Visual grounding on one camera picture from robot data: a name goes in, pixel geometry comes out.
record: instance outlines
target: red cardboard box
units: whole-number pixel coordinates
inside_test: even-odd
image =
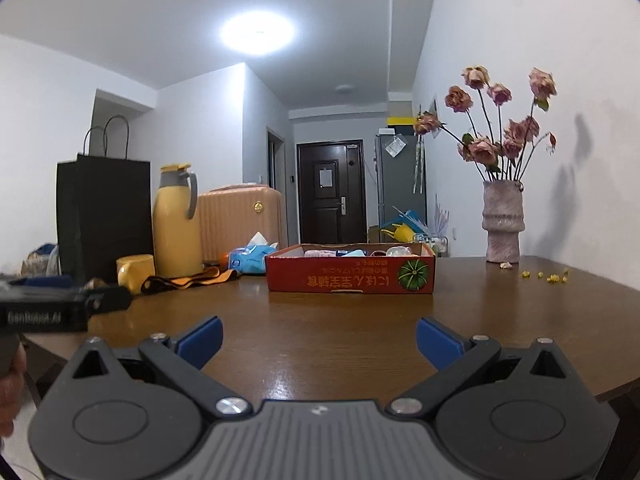
[[[415,256],[337,256],[305,258],[308,250],[362,249],[366,254],[405,246]],[[436,255],[426,244],[295,245],[265,259],[273,292],[363,292],[431,294]]]

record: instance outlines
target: refrigerator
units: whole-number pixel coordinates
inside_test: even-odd
[[[395,128],[396,135],[402,135],[406,146],[396,156],[391,156],[385,149],[393,140],[393,135],[376,136],[376,171],[378,173],[378,222],[382,227],[398,216],[394,209],[400,211],[412,209],[427,222],[426,170],[423,175],[422,193],[419,186],[414,194],[415,145],[418,137],[414,136],[412,126],[389,126]]]

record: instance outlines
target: blue gripper pad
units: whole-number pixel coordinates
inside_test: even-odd
[[[436,320],[422,318],[415,329],[415,342],[420,353],[437,370],[442,370],[462,357],[470,346],[468,341],[448,330]]]
[[[175,353],[201,370],[222,347],[222,338],[222,321],[213,316],[181,334],[175,341]]]

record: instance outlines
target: gray thermos handle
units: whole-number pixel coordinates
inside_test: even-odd
[[[195,173],[189,173],[191,181],[191,200],[189,202],[189,210],[187,211],[187,220],[191,220],[196,214],[196,206],[198,205],[198,178]]]

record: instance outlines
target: bag handle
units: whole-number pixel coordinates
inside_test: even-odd
[[[104,148],[104,156],[107,156],[107,149],[109,147],[109,137],[107,136],[107,127],[109,123],[114,119],[122,119],[124,123],[127,125],[127,144],[124,149],[124,158],[129,158],[129,120],[124,115],[114,115],[111,117],[107,123],[104,125],[104,131],[102,132],[102,147]]]
[[[196,206],[198,205],[198,178],[195,173],[188,173],[188,177],[191,184],[191,199],[187,210],[187,220],[191,220],[196,214]]]
[[[86,135],[84,136],[84,142],[82,143],[82,154],[85,155],[86,153],[86,140],[87,137],[89,137],[89,134],[94,131],[94,130],[102,130],[102,138],[104,138],[104,128],[102,126],[92,126],[91,128],[89,128],[89,130],[87,131]]]

